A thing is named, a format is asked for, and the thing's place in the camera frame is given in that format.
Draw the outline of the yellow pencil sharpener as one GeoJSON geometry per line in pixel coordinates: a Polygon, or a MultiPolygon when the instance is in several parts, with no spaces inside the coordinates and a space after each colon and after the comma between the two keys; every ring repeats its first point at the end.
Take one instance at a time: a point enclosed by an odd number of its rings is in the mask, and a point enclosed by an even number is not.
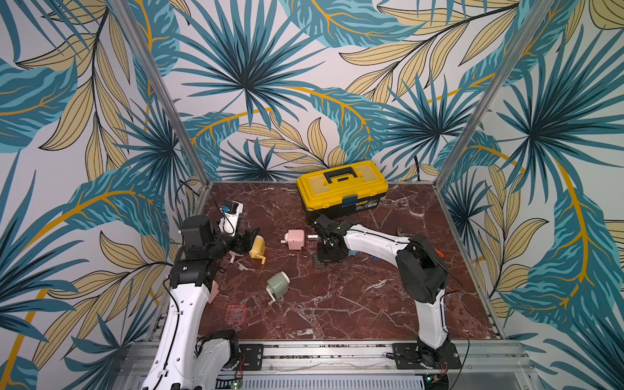
{"type": "Polygon", "coordinates": [[[249,251],[250,258],[259,260],[262,265],[266,263],[266,243],[262,236],[257,235],[254,239],[251,250],[249,251]]]}

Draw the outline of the pink transparent tray back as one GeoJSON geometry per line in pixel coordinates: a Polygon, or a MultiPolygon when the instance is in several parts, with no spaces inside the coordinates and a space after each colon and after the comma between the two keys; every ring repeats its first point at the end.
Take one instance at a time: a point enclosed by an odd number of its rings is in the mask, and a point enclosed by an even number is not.
{"type": "Polygon", "coordinates": [[[319,235],[310,234],[306,236],[306,245],[309,247],[316,246],[319,241],[319,235]]]}

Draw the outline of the pink pencil sharpener back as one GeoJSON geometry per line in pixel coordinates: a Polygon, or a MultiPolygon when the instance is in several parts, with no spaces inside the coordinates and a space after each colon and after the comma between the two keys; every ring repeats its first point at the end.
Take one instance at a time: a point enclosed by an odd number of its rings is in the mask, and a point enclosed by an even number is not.
{"type": "Polygon", "coordinates": [[[301,250],[306,244],[306,234],[302,229],[290,229],[284,234],[281,240],[282,244],[286,244],[289,250],[301,250]]]}

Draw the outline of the green pencil sharpener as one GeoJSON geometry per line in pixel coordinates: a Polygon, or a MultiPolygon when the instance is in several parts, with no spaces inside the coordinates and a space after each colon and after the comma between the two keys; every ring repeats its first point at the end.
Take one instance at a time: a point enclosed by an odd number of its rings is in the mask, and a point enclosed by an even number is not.
{"type": "Polygon", "coordinates": [[[272,306],[276,302],[282,301],[284,295],[289,291],[290,279],[284,271],[280,271],[272,276],[266,283],[266,292],[270,297],[268,305],[272,306]]]}

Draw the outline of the pink pencil sharpener front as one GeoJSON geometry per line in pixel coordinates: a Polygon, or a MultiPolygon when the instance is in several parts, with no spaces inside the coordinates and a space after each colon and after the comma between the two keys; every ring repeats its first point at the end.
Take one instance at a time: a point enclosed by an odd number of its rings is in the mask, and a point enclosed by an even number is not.
{"type": "Polygon", "coordinates": [[[235,252],[230,252],[229,254],[230,254],[230,263],[234,263],[235,261],[238,260],[238,258],[242,258],[243,257],[243,254],[238,254],[238,253],[235,253],[235,252]]]}

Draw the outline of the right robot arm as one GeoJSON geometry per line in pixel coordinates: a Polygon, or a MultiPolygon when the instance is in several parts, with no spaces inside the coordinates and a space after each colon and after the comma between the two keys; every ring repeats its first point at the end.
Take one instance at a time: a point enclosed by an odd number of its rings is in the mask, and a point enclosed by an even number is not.
{"type": "Polygon", "coordinates": [[[418,349],[414,360],[427,368],[441,362],[450,347],[444,309],[448,270],[427,237],[392,236],[349,221],[338,223],[325,215],[315,219],[313,227],[319,236],[320,264],[340,263],[351,253],[364,253],[396,267],[417,310],[418,349]]]}

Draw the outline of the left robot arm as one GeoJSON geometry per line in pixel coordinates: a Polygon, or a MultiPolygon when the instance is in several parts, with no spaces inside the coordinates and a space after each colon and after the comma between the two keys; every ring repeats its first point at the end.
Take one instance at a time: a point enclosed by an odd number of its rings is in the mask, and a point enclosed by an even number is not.
{"type": "Polygon", "coordinates": [[[195,215],[180,232],[183,244],[168,278],[167,319],[143,389],[213,389],[222,370],[236,370],[241,363],[233,330],[202,340],[198,332],[222,258],[249,252],[259,229],[228,234],[208,216],[195,215]]]}

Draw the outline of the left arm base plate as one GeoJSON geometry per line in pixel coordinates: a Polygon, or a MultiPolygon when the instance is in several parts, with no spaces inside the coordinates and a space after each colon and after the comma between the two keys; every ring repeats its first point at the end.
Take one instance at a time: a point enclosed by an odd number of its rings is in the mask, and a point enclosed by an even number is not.
{"type": "Polygon", "coordinates": [[[233,352],[232,370],[260,371],[263,368],[263,344],[242,344],[233,352]]]}

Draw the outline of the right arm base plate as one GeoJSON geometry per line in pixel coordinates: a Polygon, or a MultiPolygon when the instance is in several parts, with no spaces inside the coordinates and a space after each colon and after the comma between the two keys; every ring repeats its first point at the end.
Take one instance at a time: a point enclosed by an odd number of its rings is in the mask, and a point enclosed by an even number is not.
{"type": "Polygon", "coordinates": [[[439,349],[423,343],[392,344],[393,361],[398,370],[454,370],[462,367],[460,355],[453,343],[446,342],[439,349]]]}

